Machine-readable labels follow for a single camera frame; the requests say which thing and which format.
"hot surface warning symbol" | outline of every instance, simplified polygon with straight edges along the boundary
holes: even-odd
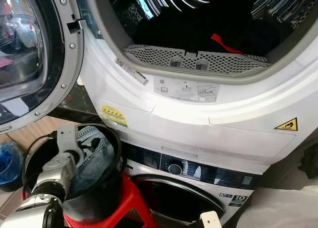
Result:
[[[298,131],[298,125],[297,125],[297,117],[287,121],[286,123],[277,126],[275,129],[277,130],[291,130],[291,131]]]

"instruction label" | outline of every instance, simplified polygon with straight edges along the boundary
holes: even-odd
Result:
[[[146,85],[149,81],[147,78],[144,77],[141,73],[134,71],[126,66],[119,58],[116,58],[115,63],[118,64],[122,69],[124,69],[126,72],[128,72],[129,75],[131,75],[134,79],[139,81],[142,85]]]
[[[126,121],[125,116],[116,108],[114,108],[110,105],[103,105],[102,111],[103,111],[104,116],[107,119],[115,122],[118,125],[127,127],[127,121]]]
[[[248,198],[248,196],[234,195],[233,199],[229,203],[229,206],[240,207],[243,205],[243,203],[246,201],[247,198]]]
[[[215,102],[219,88],[219,84],[209,82],[154,77],[154,91],[177,100]]]
[[[275,127],[276,130],[298,131],[297,117],[286,123]]]

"barcode sticker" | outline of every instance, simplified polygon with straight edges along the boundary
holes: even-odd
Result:
[[[141,73],[134,71],[126,66],[119,58],[116,58],[115,63],[118,64],[122,69],[124,69],[129,75],[131,75],[134,79],[139,81],[142,85],[146,85],[149,81],[144,77]]]

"washing machine door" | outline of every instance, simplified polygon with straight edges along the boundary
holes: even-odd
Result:
[[[77,0],[0,0],[0,133],[53,110],[83,57]]]
[[[191,184],[152,174],[132,179],[155,214],[189,224],[203,212],[215,211],[219,219],[225,213],[218,199]]]

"screw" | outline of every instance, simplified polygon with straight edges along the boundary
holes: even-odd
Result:
[[[67,2],[67,0],[60,0],[60,3],[61,3],[62,5],[66,5],[68,2]]]

